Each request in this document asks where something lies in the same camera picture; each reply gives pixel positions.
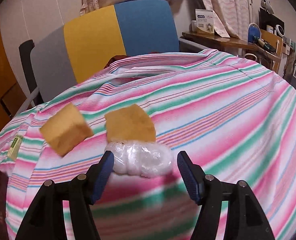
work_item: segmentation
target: white cup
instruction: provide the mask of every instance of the white cup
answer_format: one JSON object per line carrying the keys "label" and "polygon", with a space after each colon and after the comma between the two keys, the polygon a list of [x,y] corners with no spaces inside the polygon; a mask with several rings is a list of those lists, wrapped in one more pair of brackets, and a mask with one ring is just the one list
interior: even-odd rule
{"label": "white cup", "polygon": [[197,32],[197,22],[196,21],[191,21],[191,29],[194,33]]}

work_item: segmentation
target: white wall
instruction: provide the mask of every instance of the white wall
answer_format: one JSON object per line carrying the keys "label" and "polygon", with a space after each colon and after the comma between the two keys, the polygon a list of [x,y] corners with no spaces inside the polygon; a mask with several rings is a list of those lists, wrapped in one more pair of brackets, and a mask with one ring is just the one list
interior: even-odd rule
{"label": "white wall", "polygon": [[196,19],[192,0],[180,0],[170,5],[177,29],[178,38],[183,32],[191,31],[191,21]]}
{"label": "white wall", "polygon": [[38,43],[64,23],[79,16],[82,0],[4,0],[0,30],[12,71],[26,96],[30,94],[19,55],[19,45]]}
{"label": "white wall", "polygon": [[[274,15],[285,22],[285,36],[296,42],[296,11],[288,0],[269,0]],[[261,0],[253,0],[253,20],[259,23],[259,8]]]}

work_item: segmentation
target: sponge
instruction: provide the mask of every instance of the sponge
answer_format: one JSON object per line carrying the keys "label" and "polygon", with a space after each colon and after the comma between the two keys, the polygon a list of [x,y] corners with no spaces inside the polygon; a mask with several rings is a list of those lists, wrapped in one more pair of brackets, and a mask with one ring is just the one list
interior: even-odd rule
{"label": "sponge", "polygon": [[78,108],[68,104],[40,128],[46,142],[61,157],[94,135]]}
{"label": "sponge", "polygon": [[149,115],[138,105],[105,114],[108,142],[155,142],[156,130]]}

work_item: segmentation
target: pink striped fabric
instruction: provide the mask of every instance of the pink striped fabric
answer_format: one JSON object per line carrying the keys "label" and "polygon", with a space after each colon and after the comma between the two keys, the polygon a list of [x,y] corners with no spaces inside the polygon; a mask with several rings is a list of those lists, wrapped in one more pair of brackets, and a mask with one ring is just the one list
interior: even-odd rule
{"label": "pink striped fabric", "polygon": [[[69,103],[78,107],[95,135],[61,158],[39,128]],[[10,239],[42,183],[71,180],[97,163],[107,145],[104,115],[132,104],[151,117],[157,141],[174,155],[185,150],[222,181],[246,180],[276,239],[295,233],[296,91],[256,62],[208,49],[116,61],[11,120],[0,132],[0,170],[9,176]],[[24,140],[12,162],[6,154],[17,134]],[[189,239],[200,209],[174,166],[171,174],[153,179],[112,173],[91,210],[101,239],[144,240]],[[74,239],[66,201],[64,216],[68,239]],[[223,238],[226,217],[223,203],[217,239]]]}

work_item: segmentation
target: plastic bag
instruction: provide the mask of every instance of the plastic bag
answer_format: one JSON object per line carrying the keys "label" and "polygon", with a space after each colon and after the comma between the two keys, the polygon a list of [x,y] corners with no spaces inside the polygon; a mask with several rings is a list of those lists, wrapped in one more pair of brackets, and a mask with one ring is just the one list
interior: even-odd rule
{"label": "plastic bag", "polygon": [[152,178],[172,171],[172,151],[162,144],[139,141],[111,142],[105,151],[114,154],[113,170],[118,174]]}

